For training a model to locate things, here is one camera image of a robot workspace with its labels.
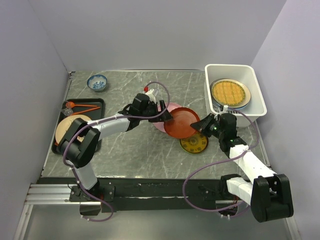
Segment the pink plate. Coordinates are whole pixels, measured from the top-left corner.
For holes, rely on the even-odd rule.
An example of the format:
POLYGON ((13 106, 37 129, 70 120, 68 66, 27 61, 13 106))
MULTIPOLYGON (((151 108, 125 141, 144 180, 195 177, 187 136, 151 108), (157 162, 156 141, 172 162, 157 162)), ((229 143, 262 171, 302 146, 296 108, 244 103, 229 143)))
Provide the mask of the pink plate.
MULTIPOLYGON (((177 103, 169 103, 167 110, 170 113, 174 109, 181 108, 182 106, 177 103)), ((161 132, 166 133, 163 122, 154 122, 153 125, 161 132)))

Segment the red lacquer plate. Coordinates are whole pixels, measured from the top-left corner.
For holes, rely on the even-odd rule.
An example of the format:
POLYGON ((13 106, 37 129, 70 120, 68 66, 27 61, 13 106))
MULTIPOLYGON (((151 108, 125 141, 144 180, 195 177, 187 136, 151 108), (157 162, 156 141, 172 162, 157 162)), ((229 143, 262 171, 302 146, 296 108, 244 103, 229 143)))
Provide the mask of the red lacquer plate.
POLYGON ((165 132, 176 139, 185 139, 193 136, 197 131, 191 124, 199 122, 198 114, 190 108, 178 107, 170 112, 173 119, 164 123, 165 132))

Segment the yellow patterned plate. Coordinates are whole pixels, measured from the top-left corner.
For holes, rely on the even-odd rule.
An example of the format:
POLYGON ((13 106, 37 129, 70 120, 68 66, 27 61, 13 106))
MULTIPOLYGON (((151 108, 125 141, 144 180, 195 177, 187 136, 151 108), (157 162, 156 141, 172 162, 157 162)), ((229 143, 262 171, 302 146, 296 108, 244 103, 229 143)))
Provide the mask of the yellow patterned plate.
POLYGON ((191 137, 179 140, 180 146, 190 154, 200 154, 206 150, 209 138, 197 132, 191 137))

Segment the woven bamboo plate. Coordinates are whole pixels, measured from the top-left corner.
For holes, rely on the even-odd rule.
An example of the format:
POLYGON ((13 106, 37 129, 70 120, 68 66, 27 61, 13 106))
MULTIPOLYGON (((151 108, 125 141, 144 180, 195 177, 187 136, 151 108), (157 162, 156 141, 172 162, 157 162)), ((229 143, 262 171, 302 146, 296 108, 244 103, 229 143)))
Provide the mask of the woven bamboo plate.
POLYGON ((211 93, 213 98, 221 105, 237 106, 246 98, 243 87, 230 80, 222 80, 214 83, 211 93))

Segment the blue plate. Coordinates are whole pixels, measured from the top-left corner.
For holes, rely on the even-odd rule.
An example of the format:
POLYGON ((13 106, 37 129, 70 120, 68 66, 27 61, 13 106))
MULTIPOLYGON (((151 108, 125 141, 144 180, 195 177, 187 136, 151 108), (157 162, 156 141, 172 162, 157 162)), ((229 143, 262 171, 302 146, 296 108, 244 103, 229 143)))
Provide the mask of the blue plate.
POLYGON ((249 105, 249 103, 247 103, 246 105, 241 106, 241 107, 239 107, 239 108, 235 108, 235 109, 237 109, 237 110, 242 110, 242 109, 246 108, 248 105, 249 105))

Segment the cream plate with twig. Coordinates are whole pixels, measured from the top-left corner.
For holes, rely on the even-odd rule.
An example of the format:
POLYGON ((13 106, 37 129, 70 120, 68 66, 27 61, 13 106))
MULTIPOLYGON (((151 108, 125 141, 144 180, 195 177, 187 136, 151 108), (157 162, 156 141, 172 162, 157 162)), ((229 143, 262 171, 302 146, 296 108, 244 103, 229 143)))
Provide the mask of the cream plate with twig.
POLYGON ((231 82, 235 82, 235 83, 239 84, 241 87, 243 87, 243 89, 244 89, 244 91, 245 91, 245 94, 246 94, 245 100, 244 100, 241 104, 238 104, 238 105, 236 105, 236 106, 230 106, 230 105, 228 105, 229 107, 236 109, 236 108, 240 108, 240 107, 242 107, 242 106, 244 106, 244 105, 246 105, 246 104, 248 104, 248 103, 250 102, 250 100, 251 100, 251 92, 250 92, 250 90, 248 89, 247 86, 245 86, 243 83, 241 83, 241 82, 239 82, 239 81, 237 81, 237 80, 234 80, 234 79, 221 78, 221 79, 215 80, 215 81, 212 82, 211 85, 210 85, 210 94, 211 94, 212 100, 213 100, 217 105, 223 105, 223 104, 218 103, 218 102, 213 98, 213 95, 212 95, 212 87, 213 87, 214 83, 219 82, 219 81, 231 81, 231 82))

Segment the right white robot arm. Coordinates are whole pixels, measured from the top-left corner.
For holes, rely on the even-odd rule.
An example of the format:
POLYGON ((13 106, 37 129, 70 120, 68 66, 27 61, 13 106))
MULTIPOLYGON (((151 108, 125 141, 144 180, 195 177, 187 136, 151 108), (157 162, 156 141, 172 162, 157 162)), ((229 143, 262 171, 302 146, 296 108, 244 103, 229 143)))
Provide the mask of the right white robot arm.
POLYGON ((238 174, 222 176, 218 185, 218 193, 222 198, 237 196, 250 206, 259 223, 293 216, 289 178, 263 164, 251 151, 252 148, 238 136, 235 115, 226 112, 214 116, 210 113, 190 126, 205 137, 217 138, 227 160, 237 164, 248 178, 244 180, 238 174))

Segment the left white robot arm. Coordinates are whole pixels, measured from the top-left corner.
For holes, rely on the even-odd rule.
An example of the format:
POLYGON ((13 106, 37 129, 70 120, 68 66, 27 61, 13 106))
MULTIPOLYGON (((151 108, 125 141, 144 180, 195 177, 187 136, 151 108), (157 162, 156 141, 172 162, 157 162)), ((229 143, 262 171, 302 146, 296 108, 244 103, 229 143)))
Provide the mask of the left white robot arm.
POLYGON ((82 185, 81 195, 86 200, 93 201, 100 193, 91 160, 101 139, 131 131, 142 120, 165 123, 173 119, 167 104, 163 100, 157 103, 156 96, 154 89, 138 93, 132 103, 111 117, 91 121, 78 117, 63 135, 57 150, 63 154, 63 162, 74 171, 77 183, 82 185))

